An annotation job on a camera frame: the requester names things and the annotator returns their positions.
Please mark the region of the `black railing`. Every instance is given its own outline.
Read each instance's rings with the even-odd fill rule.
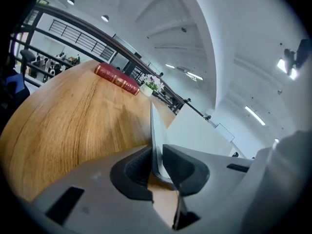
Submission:
[[[197,112],[200,116],[204,117],[204,115],[199,111],[197,110],[195,107],[193,107],[191,104],[189,104],[188,102],[186,103],[188,104],[195,112]]]
[[[81,31],[76,30],[75,28],[66,25],[58,20],[53,21],[48,31],[39,29],[37,28],[37,24],[43,14],[49,14],[57,19],[60,19],[61,21],[68,23],[69,25],[79,28]],[[124,56],[126,59],[129,60],[128,62],[129,66],[131,66],[132,68],[133,66],[135,67],[130,72],[129,76],[133,77],[138,84],[141,84],[142,76],[144,74],[151,74],[158,77],[158,75],[154,73],[153,70],[151,70],[145,63],[143,63],[138,57],[136,57],[133,53],[131,53],[128,49],[122,46],[115,39],[111,38],[106,33],[95,28],[93,25],[79,18],[76,18],[73,15],[70,15],[62,10],[46,5],[36,5],[34,7],[34,10],[32,10],[32,12],[30,13],[28,19],[22,26],[23,27],[20,28],[19,32],[28,32],[26,42],[17,40],[16,34],[14,37],[11,37],[12,41],[22,44],[24,45],[25,49],[31,49],[43,56],[46,56],[47,58],[50,58],[60,63],[61,65],[65,65],[66,67],[72,67],[72,65],[30,45],[32,36],[35,31],[44,34],[56,41],[59,41],[85,54],[86,56],[89,56],[90,58],[98,62],[103,62],[103,59],[104,60],[114,59],[114,57],[111,58],[114,52],[119,53],[120,55]],[[35,67],[31,63],[27,65],[31,68],[36,69],[36,71],[47,75],[48,77],[52,77],[51,74],[45,72],[44,70],[38,67]],[[166,98],[161,94],[156,93],[155,96],[160,98],[160,100],[165,102],[170,108],[172,108],[173,111],[175,111],[177,107],[179,107],[184,102],[182,98],[178,96],[165,82],[164,85],[165,85],[164,91],[166,92],[166,95],[170,98],[170,100],[173,100],[174,103],[172,103],[170,100],[168,100],[168,98]]]
[[[96,53],[104,60],[109,60],[114,54],[114,50],[112,50],[110,47],[101,44],[81,31],[74,29],[73,27],[66,25],[65,23],[62,23],[58,20],[53,20],[49,31],[74,41],[76,44],[79,44],[91,52]]]

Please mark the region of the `fluorescent light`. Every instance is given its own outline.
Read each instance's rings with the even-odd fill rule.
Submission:
[[[291,75],[289,76],[291,79],[295,80],[298,76],[297,70],[295,70],[294,68],[292,68],[291,70]]]
[[[284,71],[285,73],[287,73],[286,68],[285,68],[285,61],[284,61],[283,59],[280,59],[280,60],[278,61],[277,66],[278,66],[282,71]]]
[[[190,76],[189,74],[186,74],[189,78],[191,78],[192,80],[196,81],[196,77],[194,76]]]
[[[101,16],[101,18],[102,18],[104,21],[108,21],[108,20],[109,20],[108,15],[103,15],[103,16]]]
[[[67,0],[67,2],[71,5],[74,5],[75,4],[75,0]]]
[[[190,76],[194,76],[194,77],[196,77],[196,78],[198,78],[198,79],[200,79],[200,80],[203,80],[203,78],[202,77],[200,77],[200,76],[197,76],[197,75],[194,75],[194,74],[192,74],[192,73],[190,73],[190,72],[187,72]]]
[[[249,112],[249,113],[251,113],[252,115],[253,115],[253,117],[255,117],[260,123],[261,123],[261,125],[262,126],[264,126],[265,125],[265,123],[264,123],[264,121],[262,120],[262,119],[260,119],[260,117],[258,116],[258,115],[256,115],[255,114],[255,112],[253,111],[253,110],[251,110],[249,107],[245,107],[245,109]]]
[[[166,64],[166,66],[167,66],[168,68],[175,68],[175,67],[173,67],[173,66],[171,66],[171,65],[169,65],[169,64]]]

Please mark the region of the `black slot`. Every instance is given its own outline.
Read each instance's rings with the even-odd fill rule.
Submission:
[[[127,198],[153,201],[153,194],[147,189],[151,169],[152,148],[147,146],[113,165],[110,179]]]
[[[249,170],[249,167],[240,166],[240,165],[236,165],[236,164],[229,164],[227,166],[227,168],[235,170],[235,171],[240,171],[240,172],[243,172],[243,173],[246,173]]]
[[[63,225],[83,193],[84,189],[68,188],[45,215],[59,225]]]

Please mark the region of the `office chair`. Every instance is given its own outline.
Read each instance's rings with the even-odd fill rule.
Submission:
[[[30,96],[30,92],[25,85],[25,72],[27,62],[34,61],[36,57],[29,50],[23,49],[20,51],[22,56],[20,73],[23,77],[24,88],[16,93],[18,83],[16,81],[7,83],[7,78],[17,75],[14,70],[16,61],[13,54],[8,55],[8,61],[1,69],[1,87],[0,87],[0,133],[2,133],[5,125],[9,121],[10,117],[17,110],[17,108]]]

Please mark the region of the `wooden table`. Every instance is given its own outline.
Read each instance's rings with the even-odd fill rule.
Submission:
[[[149,144],[151,100],[167,127],[175,118],[160,100],[142,93],[133,96],[95,75],[97,64],[88,61],[49,80],[7,123],[0,137],[0,159],[16,195],[32,201],[87,160]],[[151,181],[149,189],[154,196],[165,199],[154,206],[167,215],[173,211],[166,219],[171,224],[176,192],[155,178]]]

